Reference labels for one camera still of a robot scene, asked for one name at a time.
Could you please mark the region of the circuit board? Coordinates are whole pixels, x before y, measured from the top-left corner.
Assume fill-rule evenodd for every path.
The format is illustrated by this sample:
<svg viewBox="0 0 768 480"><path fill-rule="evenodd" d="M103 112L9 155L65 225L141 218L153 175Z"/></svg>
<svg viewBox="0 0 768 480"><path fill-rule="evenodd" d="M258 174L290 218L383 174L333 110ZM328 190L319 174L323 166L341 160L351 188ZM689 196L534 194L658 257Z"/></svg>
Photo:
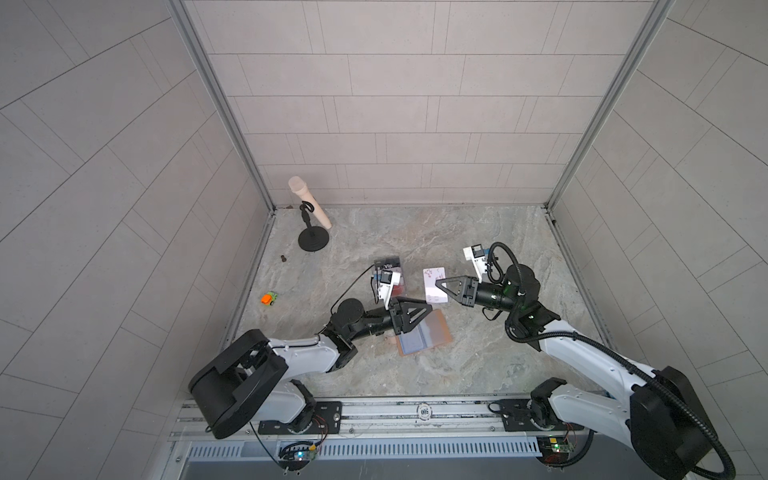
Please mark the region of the circuit board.
<svg viewBox="0 0 768 480"><path fill-rule="evenodd" d="M316 458L321 443L319 441L298 441L283 446L279 458L285 462L309 462Z"/></svg>
<svg viewBox="0 0 768 480"><path fill-rule="evenodd" d="M543 464L565 463L574 450L565 437L537 437L536 440L541 453L538 460Z"/></svg>

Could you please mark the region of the left circuit board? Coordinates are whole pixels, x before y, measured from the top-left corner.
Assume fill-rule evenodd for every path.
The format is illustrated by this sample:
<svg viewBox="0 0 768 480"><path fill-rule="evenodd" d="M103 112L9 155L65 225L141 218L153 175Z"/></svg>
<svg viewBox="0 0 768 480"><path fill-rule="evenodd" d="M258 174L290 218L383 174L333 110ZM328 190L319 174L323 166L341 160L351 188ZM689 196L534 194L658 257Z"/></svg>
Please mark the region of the left circuit board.
<svg viewBox="0 0 768 480"><path fill-rule="evenodd" d="M285 462L309 462L316 458L321 443L319 441L298 441L283 446L279 458Z"/></svg>

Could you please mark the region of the black microphone stand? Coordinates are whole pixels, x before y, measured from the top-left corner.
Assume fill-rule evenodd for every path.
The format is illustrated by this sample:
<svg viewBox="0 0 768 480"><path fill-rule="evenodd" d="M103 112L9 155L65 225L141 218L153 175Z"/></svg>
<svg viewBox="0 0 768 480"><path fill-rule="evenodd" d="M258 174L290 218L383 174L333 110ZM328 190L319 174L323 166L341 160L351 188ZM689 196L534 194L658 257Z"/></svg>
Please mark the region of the black microphone stand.
<svg viewBox="0 0 768 480"><path fill-rule="evenodd" d="M325 248L330 240L328 231L320 226L311 223L310 214L315 211L315 207L308 201L303 201L300 206L302 221L305 228L298 237L299 247L306 252L317 252Z"/></svg>

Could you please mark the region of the beige microphone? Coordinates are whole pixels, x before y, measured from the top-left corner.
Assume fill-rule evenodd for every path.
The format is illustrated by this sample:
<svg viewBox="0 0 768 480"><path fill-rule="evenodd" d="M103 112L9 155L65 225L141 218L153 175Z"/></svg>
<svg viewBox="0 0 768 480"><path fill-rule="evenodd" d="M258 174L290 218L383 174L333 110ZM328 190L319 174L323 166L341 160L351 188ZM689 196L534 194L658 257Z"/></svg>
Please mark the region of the beige microphone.
<svg viewBox="0 0 768 480"><path fill-rule="evenodd" d="M313 194L310 192L309 187L307 183L299 176L292 176L288 180L288 185L290 190L302 201L302 202L308 202L313 206L312 213L314 214L315 218L318 220L318 222L325 228L330 230L332 228L332 223L323 210L323 208L320 206L318 201L315 199Z"/></svg>

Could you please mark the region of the white ventilation grille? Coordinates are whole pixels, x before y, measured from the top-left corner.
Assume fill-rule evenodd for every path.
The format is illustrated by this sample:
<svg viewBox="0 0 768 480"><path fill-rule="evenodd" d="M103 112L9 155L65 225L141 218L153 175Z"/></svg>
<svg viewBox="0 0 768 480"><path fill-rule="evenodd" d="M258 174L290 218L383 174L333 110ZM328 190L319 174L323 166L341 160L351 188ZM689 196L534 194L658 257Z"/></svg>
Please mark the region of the white ventilation grille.
<svg viewBox="0 0 768 480"><path fill-rule="evenodd" d="M277 458L281 442L195 442L187 458L193 462L268 461ZM321 447L319 460L540 458L534 437L344 438Z"/></svg>

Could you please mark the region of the pink leather card wallet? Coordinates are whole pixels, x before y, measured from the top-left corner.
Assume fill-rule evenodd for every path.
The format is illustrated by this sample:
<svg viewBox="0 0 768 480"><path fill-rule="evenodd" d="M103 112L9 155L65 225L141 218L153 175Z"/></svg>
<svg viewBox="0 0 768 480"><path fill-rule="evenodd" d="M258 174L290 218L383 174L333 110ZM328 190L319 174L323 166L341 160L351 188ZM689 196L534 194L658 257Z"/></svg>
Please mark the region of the pink leather card wallet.
<svg viewBox="0 0 768 480"><path fill-rule="evenodd" d="M415 329L398 336L400 356L415 354L453 341L447 321L441 310L434 310L427 315Z"/></svg>

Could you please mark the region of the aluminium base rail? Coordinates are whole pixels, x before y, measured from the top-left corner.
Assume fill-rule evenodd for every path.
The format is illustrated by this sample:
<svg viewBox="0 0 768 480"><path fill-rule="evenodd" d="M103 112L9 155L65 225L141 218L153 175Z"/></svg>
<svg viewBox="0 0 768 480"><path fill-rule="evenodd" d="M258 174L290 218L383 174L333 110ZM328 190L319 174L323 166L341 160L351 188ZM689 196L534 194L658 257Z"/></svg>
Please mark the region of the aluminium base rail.
<svg viewBox="0 0 768 480"><path fill-rule="evenodd" d="M229 438L264 440L344 438L584 435L575 421L539 429L527 395L320 398L308 427L292 431L276 421L252 420Z"/></svg>

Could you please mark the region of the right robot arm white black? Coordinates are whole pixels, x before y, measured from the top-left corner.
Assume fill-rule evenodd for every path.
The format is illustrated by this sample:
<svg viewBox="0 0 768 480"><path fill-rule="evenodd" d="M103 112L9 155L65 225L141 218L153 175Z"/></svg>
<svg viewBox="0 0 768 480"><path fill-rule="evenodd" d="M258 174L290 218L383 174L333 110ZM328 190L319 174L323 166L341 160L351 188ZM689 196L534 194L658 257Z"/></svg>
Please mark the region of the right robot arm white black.
<svg viewBox="0 0 768 480"><path fill-rule="evenodd" d="M677 369L655 369L632 361L581 334L538 299L533 271L511 267L497 283L475 277L439 279L437 289L467 306L506 314L507 336L569 364L598 384L603 395L550 378L531 393L531 421L541 429L577 424L632 448L664 479L694 473L731 479L733 461L687 377Z"/></svg>

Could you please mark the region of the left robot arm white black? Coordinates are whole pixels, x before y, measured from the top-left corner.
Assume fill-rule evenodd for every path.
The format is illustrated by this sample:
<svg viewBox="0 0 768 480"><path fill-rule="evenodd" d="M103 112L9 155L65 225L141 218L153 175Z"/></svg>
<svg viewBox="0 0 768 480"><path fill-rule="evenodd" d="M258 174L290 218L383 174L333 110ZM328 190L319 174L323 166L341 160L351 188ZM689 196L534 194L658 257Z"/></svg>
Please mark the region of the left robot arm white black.
<svg viewBox="0 0 768 480"><path fill-rule="evenodd" d="M407 297L365 310L361 301L349 298L312 338L280 340L251 329L202 367L188 389L217 439L252 420L301 431L312 422L316 401L300 376L340 370L357 354L355 340L387 331L409 333L432 310L426 301Z"/></svg>

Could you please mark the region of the orange green toy car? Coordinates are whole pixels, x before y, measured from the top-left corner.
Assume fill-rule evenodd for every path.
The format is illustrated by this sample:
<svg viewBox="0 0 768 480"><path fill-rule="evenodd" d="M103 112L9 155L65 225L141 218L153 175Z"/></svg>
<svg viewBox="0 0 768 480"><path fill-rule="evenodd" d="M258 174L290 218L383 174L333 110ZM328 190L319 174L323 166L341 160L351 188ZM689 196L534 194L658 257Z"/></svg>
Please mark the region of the orange green toy car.
<svg viewBox="0 0 768 480"><path fill-rule="evenodd" d="M269 291L261 297L260 302L263 305L273 305L277 298L278 298L277 293L273 291Z"/></svg>

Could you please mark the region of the clear acrylic card holder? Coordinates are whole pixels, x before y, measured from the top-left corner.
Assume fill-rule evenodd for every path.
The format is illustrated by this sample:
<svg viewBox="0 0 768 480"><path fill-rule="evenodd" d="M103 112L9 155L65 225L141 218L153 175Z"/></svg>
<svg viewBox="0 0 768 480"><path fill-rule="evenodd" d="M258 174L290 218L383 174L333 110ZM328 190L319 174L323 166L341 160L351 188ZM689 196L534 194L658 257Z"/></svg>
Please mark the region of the clear acrylic card holder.
<svg viewBox="0 0 768 480"><path fill-rule="evenodd" d="M377 258L373 265L371 283L376 299L381 299L380 286L387 283L392 285L392 296L404 296L406 294L405 277L399 256Z"/></svg>

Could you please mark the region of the right circuit board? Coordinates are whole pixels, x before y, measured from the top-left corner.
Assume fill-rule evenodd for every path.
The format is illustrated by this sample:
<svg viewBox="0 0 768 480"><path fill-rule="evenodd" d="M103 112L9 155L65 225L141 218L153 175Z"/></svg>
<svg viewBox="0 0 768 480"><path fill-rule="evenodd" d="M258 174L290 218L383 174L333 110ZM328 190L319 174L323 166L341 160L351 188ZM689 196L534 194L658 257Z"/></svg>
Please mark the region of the right circuit board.
<svg viewBox="0 0 768 480"><path fill-rule="evenodd" d="M543 464L565 463L574 450L565 437L537 437L536 440L541 453L538 460Z"/></svg>

